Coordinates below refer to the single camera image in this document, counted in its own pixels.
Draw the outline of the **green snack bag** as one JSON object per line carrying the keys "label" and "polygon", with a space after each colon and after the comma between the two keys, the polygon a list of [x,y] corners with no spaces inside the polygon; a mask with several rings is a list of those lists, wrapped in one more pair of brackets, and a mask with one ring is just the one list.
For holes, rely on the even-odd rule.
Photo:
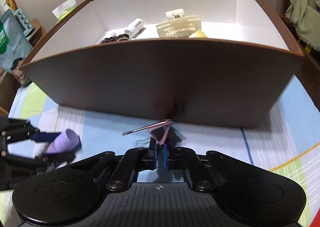
{"label": "green snack bag", "polygon": [[31,52],[32,47],[23,34],[23,30],[9,9],[1,16],[1,68],[14,76],[26,87],[31,83],[28,76],[20,69],[21,64]]}

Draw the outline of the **green carded balm package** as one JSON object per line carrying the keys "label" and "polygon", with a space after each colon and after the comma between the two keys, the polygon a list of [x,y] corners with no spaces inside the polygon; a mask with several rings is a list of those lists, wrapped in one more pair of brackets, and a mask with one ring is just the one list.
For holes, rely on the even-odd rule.
{"label": "green carded balm package", "polygon": [[192,33],[189,38],[207,38],[207,36],[201,30],[197,30]]}

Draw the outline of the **green tissue pack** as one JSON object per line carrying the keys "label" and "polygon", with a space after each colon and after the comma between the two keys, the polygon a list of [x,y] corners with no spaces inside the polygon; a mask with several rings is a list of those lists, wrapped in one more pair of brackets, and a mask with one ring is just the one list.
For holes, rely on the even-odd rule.
{"label": "green tissue pack", "polygon": [[60,22],[65,16],[72,12],[77,6],[76,0],[67,0],[58,7],[56,7],[52,13],[57,18],[57,23]]}

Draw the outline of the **brown cardboard box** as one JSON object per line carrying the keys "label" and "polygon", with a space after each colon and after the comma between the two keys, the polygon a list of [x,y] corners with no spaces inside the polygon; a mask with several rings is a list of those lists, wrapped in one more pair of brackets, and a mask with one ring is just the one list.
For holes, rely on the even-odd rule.
{"label": "brown cardboard box", "polygon": [[[167,11],[197,15],[207,38],[160,38]],[[144,29],[129,41],[136,18]],[[35,46],[21,69],[52,100],[155,120],[254,128],[304,54],[264,0],[86,0]]]}

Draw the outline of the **checkered tablecloth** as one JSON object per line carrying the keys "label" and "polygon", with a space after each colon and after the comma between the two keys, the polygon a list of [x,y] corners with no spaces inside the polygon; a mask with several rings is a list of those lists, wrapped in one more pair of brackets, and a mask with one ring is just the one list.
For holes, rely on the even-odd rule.
{"label": "checkered tablecloth", "polygon": [[[147,147],[150,141],[144,129],[148,119],[62,107],[35,84],[17,91],[9,116],[28,119],[42,131],[73,130],[82,143],[77,160],[104,151],[122,155],[130,148]],[[319,111],[298,78],[290,80],[255,129],[174,123],[169,135],[176,146],[197,154],[216,150],[296,181],[306,193],[299,223],[314,223],[319,212]]]}

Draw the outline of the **purple roll bottle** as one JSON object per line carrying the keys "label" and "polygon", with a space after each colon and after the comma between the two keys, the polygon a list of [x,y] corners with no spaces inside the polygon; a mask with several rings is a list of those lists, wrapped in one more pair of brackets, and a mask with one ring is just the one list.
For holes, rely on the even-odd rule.
{"label": "purple roll bottle", "polygon": [[76,132],[66,129],[61,132],[45,150],[45,154],[61,154],[72,152],[80,145],[80,138]]}

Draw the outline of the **small white bottle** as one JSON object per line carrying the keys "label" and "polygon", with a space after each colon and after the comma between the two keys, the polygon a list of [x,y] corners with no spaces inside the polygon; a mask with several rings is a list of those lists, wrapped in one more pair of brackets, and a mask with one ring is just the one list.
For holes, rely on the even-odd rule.
{"label": "small white bottle", "polygon": [[127,26],[124,33],[129,35],[130,38],[133,38],[136,34],[140,33],[142,29],[144,29],[144,21],[140,18],[136,18]]}

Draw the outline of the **beige hair claw clip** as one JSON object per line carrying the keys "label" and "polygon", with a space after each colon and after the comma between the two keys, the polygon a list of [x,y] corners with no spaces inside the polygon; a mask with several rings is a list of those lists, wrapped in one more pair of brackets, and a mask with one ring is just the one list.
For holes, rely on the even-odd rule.
{"label": "beige hair claw clip", "polygon": [[167,21],[156,25],[160,38],[187,38],[201,30],[201,20],[197,15],[185,16],[183,9],[167,11]]}

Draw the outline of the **teal toaster oven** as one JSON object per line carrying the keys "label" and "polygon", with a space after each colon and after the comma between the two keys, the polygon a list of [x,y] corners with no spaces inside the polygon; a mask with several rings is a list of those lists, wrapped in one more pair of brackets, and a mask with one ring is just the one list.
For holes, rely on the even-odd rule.
{"label": "teal toaster oven", "polygon": [[18,21],[20,27],[22,28],[24,36],[27,38],[27,40],[29,40],[31,34],[34,31],[34,27],[29,22],[22,9],[18,8],[16,11],[14,11],[14,16]]}

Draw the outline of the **purple velvet scrunchie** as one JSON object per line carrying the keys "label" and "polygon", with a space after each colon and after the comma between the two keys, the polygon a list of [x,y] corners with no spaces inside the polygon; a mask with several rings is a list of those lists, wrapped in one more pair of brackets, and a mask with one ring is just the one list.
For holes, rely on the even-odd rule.
{"label": "purple velvet scrunchie", "polygon": [[131,38],[128,34],[121,34],[118,36],[106,37],[100,41],[100,44],[106,44],[111,42],[129,41]]}

